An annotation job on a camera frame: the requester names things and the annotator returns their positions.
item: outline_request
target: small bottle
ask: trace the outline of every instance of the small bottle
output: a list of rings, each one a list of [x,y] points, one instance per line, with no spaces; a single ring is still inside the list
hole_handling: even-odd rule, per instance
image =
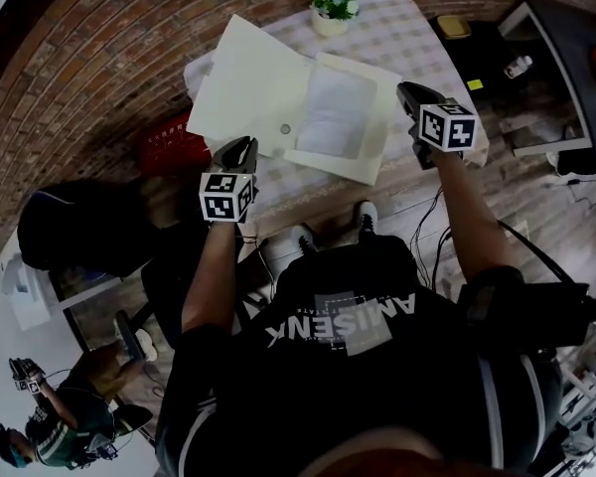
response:
[[[532,58],[525,56],[525,57],[517,57],[514,61],[510,62],[510,64],[504,69],[504,73],[510,79],[516,78],[517,76],[522,75],[525,71],[527,71],[532,65]]]

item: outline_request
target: white flowers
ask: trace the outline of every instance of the white flowers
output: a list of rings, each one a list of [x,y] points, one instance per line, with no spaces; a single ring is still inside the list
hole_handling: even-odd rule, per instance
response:
[[[358,14],[359,10],[360,5],[358,4],[358,2],[356,2],[355,0],[349,0],[349,2],[347,2],[347,12],[349,14]]]

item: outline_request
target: red brick wall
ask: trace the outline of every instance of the red brick wall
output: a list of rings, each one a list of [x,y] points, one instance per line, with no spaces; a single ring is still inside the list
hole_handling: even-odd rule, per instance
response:
[[[515,0],[415,0],[428,17],[493,20]],[[562,0],[596,11],[596,0]],[[139,129],[186,107],[184,65],[229,16],[265,25],[306,0],[56,0],[0,79],[0,249],[32,190],[129,180]]]

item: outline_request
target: red basket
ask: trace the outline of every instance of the red basket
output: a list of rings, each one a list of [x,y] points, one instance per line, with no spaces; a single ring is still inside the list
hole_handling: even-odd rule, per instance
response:
[[[190,111],[156,125],[137,139],[137,165],[148,177],[204,172],[212,154],[203,136],[186,131]]]

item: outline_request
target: potted plant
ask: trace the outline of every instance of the potted plant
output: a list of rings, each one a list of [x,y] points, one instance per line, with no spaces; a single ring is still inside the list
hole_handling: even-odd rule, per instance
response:
[[[321,36],[344,34],[358,10],[356,0],[311,0],[311,22]]]

